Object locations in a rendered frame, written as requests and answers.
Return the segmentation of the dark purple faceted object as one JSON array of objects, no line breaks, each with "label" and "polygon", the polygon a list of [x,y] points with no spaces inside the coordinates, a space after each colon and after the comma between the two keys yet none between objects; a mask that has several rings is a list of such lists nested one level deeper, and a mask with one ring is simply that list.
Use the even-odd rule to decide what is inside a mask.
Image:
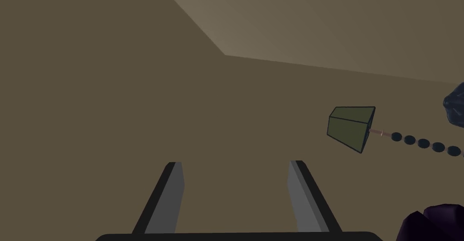
[{"label": "dark purple faceted object", "polygon": [[441,204],[408,215],[396,241],[464,241],[464,207]]}]

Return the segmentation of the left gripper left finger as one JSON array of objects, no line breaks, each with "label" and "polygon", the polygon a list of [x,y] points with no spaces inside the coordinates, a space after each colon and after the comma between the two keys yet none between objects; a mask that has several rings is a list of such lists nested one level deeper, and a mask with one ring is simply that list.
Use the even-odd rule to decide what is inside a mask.
[{"label": "left gripper left finger", "polygon": [[183,193],[182,164],[169,162],[164,167],[132,233],[175,233]]}]

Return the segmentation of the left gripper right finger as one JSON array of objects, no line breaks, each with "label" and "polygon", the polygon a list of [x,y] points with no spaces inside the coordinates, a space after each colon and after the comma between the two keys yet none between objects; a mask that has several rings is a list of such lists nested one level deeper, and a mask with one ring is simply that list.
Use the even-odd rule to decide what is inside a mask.
[{"label": "left gripper right finger", "polygon": [[298,232],[342,232],[340,224],[302,160],[289,162],[287,188]]}]

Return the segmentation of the floor lamp with olive shade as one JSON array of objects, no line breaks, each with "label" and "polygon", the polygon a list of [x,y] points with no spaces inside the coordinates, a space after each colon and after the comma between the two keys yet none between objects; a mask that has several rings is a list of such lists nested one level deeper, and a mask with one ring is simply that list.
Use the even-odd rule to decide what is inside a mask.
[{"label": "floor lamp with olive shade", "polygon": [[430,142],[425,138],[373,129],[375,112],[374,106],[337,106],[329,115],[326,135],[360,154],[363,153],[370,134],[376,134],[387,137],[393,142],[416,145],[421,149],[447,153],[452,157],[464,157],[464,149],[455,145],[446,146],[441,142]]}]

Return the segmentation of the dark rounded object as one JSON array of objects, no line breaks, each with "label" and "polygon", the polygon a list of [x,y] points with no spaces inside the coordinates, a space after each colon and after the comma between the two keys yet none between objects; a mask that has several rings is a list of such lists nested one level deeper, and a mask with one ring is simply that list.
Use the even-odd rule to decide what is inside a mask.
[{"label": "dark rounded object", "polygon": [[448,122],[454,126],[464,128],[464,82],[444,98],[443,107]]}]

